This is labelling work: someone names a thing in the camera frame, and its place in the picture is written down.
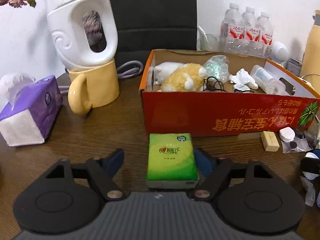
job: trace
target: yellow thermos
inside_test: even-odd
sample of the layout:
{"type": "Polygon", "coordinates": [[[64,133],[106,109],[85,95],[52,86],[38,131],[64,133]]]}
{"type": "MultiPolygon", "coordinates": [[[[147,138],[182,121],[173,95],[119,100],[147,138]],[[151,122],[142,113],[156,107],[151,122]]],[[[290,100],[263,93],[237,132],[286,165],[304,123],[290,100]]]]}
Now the yellow thermos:
{"type": "Polygon", "coordinates": [[[320,10],[316,10],[314,20],[315,23],[306,44],[300,77],[310,82],[320,93],[320,10]]]}

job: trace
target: mug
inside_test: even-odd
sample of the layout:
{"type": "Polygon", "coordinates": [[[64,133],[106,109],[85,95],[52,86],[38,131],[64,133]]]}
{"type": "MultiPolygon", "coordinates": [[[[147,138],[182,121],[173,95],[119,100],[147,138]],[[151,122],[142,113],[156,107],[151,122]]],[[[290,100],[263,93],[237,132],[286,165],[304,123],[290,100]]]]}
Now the mug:
{"type": "Polygon", "coordinates": [[[71,85],[68,101],[75,114],[86,114],[91,108],[105,106],[119,96],[115,60],[85,71],[69,71],[71,85]]]}

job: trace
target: mug handle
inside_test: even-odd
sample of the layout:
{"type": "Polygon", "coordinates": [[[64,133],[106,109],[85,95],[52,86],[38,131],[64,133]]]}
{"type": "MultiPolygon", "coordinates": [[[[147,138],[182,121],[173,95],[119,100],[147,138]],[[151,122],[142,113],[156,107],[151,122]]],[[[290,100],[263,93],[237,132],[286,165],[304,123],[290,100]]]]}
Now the mug handle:
{"type": "Polygon", "coordinates": [[[85,83],[86,79],[84,74],[80,74],[72,81],[69,87],[68,101],[72,112],[75,114],[86,114],[92,107],[85,83]]]}

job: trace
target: yellow plush toy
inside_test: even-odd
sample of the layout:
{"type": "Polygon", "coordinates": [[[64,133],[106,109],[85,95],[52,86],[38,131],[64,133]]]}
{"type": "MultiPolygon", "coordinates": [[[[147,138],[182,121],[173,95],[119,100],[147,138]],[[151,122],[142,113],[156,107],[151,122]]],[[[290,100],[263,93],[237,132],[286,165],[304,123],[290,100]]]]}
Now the yellow plush toy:
{"type": "Polygon", "coordinates": [[[161,91],[202,91],[207,70],[200,64],[188,63],[178,67],[161,85],[161,91]]]}

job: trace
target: white wall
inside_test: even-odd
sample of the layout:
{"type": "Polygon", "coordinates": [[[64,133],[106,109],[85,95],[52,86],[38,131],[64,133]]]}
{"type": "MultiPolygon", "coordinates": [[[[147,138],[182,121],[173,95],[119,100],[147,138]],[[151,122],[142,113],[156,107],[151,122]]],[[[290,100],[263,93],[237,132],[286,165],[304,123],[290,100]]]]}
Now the white wall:
{"type": "MultiPolygon", "coordinates": [[[[312,15],[320,9],[320,0],[198,0],[198,24],[207,33],[219,34],[229,2],[239,3],[241,11],[246,6],[254,7],[258,14],[267,11],[274,25],[274,40],[283,42],[292,57],[302,59],[312,15]]],[[[0,77],[25,72],[40,79],[64,72],[47,27],[43,0],[36,8],[4,5],[0,11],[0,77]]],[[[0,109],[5,103],[0,98],[0,109]]]]}

